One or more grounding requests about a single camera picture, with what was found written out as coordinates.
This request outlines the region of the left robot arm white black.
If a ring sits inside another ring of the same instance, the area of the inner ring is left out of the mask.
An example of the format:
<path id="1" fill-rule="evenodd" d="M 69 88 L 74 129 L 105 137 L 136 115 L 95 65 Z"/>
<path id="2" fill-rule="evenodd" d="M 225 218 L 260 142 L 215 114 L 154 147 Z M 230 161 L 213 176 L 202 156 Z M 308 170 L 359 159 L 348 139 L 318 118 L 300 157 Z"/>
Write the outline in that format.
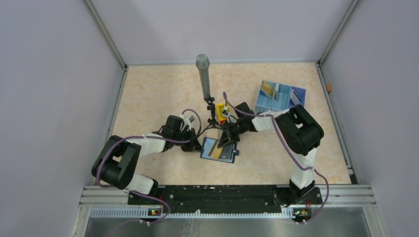
<path id="1" fill-rule="evenodd" d="M 146 204 L 158 199 L 158 182 L 135 172 L 138 160 L 154 153 L 163 153 L 180 146 L 184 152 L 200 152 L 194 116 L 170 115 L 160 130 L 147 135 L 131 136 L 127 139 L 111 136 L 92 166 L 91 173 L 98 182 L 120 190 L 136 191 Z"/>

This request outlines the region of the dark blue card holder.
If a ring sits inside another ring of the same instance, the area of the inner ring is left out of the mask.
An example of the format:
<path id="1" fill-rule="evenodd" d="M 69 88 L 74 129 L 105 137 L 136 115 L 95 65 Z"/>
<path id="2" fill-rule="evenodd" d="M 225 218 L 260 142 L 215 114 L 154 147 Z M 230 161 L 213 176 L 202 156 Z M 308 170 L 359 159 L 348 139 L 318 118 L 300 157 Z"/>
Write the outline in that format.
<path id="1" fill-rule="evenodd" d="M 218 139 L 205 137 L 200 158 L 224 163 L 234 163 L 236 156 L 240 154 L 240 151 L 237 149 L 237 144 L 232 143 L 219 148 L 219 142 L 220 140 Z"/>

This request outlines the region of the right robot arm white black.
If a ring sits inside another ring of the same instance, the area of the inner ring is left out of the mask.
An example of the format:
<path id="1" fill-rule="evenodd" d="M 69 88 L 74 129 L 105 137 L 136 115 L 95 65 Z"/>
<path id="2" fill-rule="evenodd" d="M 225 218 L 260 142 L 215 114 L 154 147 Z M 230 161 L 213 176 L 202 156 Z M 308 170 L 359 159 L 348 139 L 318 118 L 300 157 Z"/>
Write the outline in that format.
<path id="1" fill-rule="evenodd" d="M 246 132 L 274 130 L 286 152 L 294 162 L 290 179 L 290 198 L 304 203 L 315 186 L 314 160 L 324 131 L 319 123 L 302 106 L 282 111 L 255 114 L 246 102 L 234 107 L 237 119 L 222 124 L 218 148 L 239 142 Z"/>

